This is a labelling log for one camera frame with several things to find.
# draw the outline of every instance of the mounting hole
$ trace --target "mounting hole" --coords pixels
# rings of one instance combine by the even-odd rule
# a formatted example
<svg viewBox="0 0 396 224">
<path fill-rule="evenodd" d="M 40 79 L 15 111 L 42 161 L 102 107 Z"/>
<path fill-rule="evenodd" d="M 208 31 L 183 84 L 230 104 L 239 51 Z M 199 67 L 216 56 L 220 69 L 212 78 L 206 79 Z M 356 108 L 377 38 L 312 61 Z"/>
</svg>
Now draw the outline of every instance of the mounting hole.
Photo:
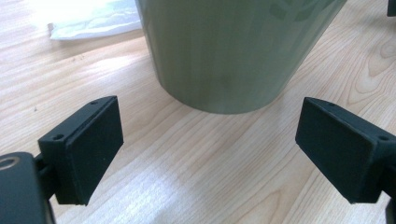
<svg viewBox="0 0 396 224">
<path fill-rule="evenodd" d="M 13 167 L 20 162 L 19 157 L 8 157 L 0 160 L 0 171 Z"/>
<path fill-rule="evenodd" d="M 389 138 L 386 137 L 386 136 L 379 136 L 378 138 L 379 138 L 380 140 L 382 140 L 382 141 L 388 141 L 388 140 L 389 140 Z"/>
<path fill-rule="evenodd" d="M 63 134 L 56 134 L 52 136 L 52 140 L 57 141 L 57 140 L 61 140 L 64 137 Z"/>
</svg>

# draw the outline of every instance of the light wood surface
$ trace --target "light wood surface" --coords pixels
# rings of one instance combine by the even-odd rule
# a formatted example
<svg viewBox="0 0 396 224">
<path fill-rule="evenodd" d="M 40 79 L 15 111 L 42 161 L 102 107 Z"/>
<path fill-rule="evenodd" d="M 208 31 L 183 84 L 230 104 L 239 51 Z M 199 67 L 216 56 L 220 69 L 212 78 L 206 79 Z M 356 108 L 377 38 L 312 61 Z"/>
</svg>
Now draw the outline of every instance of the light wood surface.
<svg viewBox="0 0 396 224">
<path fill-rule="evenodd" d="M 396 134 L 396 19 L 385 16 L 387 2 L 350 0 L 274 102 L 224 116 L 160 87 L 142 31 L 51 41 L 28 1 L 3 1 L 0 154 L 37 155 L 44 133 L 115 94 L 125 144 L 87 207 L 50 200 L 58 223 L 385 223 L 387 195 L 349 204 L 294 136 L 305 96 Z"/>
</svg>

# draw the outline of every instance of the wood grain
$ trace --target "wood grain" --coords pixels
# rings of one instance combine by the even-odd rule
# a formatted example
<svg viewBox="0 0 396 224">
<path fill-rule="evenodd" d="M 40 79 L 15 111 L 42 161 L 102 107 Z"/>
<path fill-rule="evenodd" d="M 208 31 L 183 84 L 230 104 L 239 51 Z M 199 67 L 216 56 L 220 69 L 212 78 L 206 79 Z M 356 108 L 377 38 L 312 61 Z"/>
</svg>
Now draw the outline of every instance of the wood grain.
<svg viewBox="0 0 396 224">
<path fill-rule="evenodd" d="M 51 41 L 29 3 L 5 1 L 0 154 L 37 155 L 44 133 L 116 94 L 125 144 L 87 207 L 51 199 L 58 223 L 385 223 L 387 195 L 350 205 L 294 135 L 305 96 L 396 134 L 396 20 L 386 3 L 350 0 L 275 101 L 225 116 L 160 87 L 142 31 Z"/>
</svg>

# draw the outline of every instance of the white plastic bag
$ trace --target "white plastic bag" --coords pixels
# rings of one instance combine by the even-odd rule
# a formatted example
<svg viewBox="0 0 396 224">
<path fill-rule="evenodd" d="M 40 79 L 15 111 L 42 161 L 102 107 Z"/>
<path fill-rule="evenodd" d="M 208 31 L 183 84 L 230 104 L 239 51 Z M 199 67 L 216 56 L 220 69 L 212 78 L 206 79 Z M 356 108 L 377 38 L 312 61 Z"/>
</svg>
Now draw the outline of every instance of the white plastic bag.
<svg viewBox="0 0 396 224">
<path fill-rule="evenodd" d="M 134 0 L 34 0 L 51 39 L 73 40 L 141 29 Z"/>
</svg>

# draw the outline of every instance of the green ceramic pot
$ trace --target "green ceramic pot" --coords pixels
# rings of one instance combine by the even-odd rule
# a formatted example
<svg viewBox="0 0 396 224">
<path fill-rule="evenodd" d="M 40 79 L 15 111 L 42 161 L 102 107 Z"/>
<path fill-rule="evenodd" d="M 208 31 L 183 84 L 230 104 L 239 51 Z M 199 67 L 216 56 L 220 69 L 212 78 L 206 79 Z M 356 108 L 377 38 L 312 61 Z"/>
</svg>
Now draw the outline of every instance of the green ceramic pot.
<svg viewBox="0 0 396 224">
<path fill-rule="evenodd" d="M 261 108 L 346 0 L 136 0 L 161 85 L 207 112 Z"/>
</svg>

